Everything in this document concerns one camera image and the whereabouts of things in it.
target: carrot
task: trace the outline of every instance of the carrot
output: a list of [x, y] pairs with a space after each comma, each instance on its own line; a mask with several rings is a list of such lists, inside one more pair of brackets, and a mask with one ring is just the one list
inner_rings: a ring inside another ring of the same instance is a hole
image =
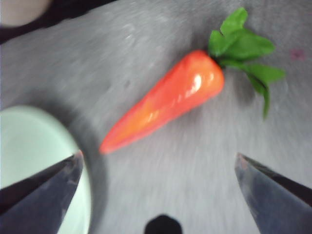
[[265, 100], [263, 116], [269, 109], [269, 84], [284, 76], [282, 70], [246, 64], [274, 50], [273, 44], [244, 28], [247, 12], [237, 9], [212, 31], [209, 55], [196, 50], [178, 62], [134, 107], [110, 130], [99, 151], [103, 154], [141, 139], [219, 94], [224, 86], [221, 67], [244, 71], [255, 90]]

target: green leaves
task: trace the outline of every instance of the green leaves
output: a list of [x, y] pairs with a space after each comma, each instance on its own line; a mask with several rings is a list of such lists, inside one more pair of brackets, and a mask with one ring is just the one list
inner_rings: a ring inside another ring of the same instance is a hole
[[270, 54], [274, 49], [274, 45], [268, 39], [245, 30], [222, 56], [225, 58], [247, 61]]
[[244, 8], [238, 8], [223, 21], [220, 32], [213, 30], [209, 40], [209, 54], [217, 58], [221, 67], [234, 67], [247, 74], [255, 91], [263, 96], [263, 118], [266, 118], [270, 108], [269, 85], [283, 78], [285, 72], [258, 63], [244, 63], [270, 54], [275, 49], [271, 41], [244, 28], [247, 16]]
[[283, 70], [262, 65], [262, 64], [244, 64], [236, 60], [221, 60], [220, 66], [228, 66], [244, 71], [255, 91], [264, 98], [263, 118], [266, 118], [270, 108], [269, 85], [285, 76]]
[[247, 16], [248, 13], [245, 8], [238, 8], [223, 21], [220, 27], [222, 34], [226, 36], [232, 32], [243, 29]]

